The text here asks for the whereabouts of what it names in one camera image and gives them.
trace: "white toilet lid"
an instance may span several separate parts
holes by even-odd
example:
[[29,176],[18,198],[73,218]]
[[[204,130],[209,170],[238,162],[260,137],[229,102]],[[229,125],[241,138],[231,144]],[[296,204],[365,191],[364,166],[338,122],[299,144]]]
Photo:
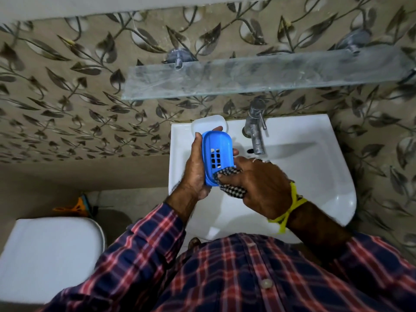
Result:
[[0,256],[0,300],[49,302],[85,281],[104,247],[102,230],[91,219],[17,220]]

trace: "blue soap dish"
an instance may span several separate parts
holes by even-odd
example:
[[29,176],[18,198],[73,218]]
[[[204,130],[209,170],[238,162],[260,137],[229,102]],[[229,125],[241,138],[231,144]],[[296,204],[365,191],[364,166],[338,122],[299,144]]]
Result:
[[202,135],[202,159],[205,167],[205,183],[208,186],[218,186],[214,173],[234,166],[230,135],[223,131],[205,132]]

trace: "faucet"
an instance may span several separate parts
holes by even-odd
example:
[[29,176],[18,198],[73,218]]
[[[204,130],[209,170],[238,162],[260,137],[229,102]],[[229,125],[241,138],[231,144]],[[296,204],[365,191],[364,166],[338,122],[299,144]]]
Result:
[[267,130],[266,123],[263,118],[266,103],[263,99],[253,99],[250,103],[250,109],[245,120],[243,132],[253,143],[253,150],[255,154],[266,154],[263,144],[263,137],[261,135],[260,123],[263,130]]

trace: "plaid shirt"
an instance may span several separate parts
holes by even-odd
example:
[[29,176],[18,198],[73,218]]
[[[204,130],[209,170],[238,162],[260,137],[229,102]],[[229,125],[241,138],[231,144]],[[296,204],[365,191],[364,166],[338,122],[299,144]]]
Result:
[[161,204],[41,311],[416,311],[416,269],[379,237],[357,234],[331,272],[281,241],[242,233],[176,258],[184,237]]

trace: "wash basin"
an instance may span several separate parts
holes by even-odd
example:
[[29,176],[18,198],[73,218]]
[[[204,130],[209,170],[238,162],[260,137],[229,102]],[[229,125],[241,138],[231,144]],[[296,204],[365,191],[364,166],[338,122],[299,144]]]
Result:
[[[262,131],[266,154],[259,156],[251,154],[252,141],[242,134],[244,123],[245,120],[227,121],[233,147],[241,156],[270,160],[296,182],[299,194],[338,223],[346,225],[352,219],[355,188],[326,114],[266,119],[268,129]],[[172,125],[169,192],[182,178],[193,140],[190,123]],[[268,223],[246,207],[242,199],[232,198],[218,187],[197,203],[186,231],[205,240],[245,232],[273,236],[286,243],[300,242],[289,230],[278,234],[278,224]]]

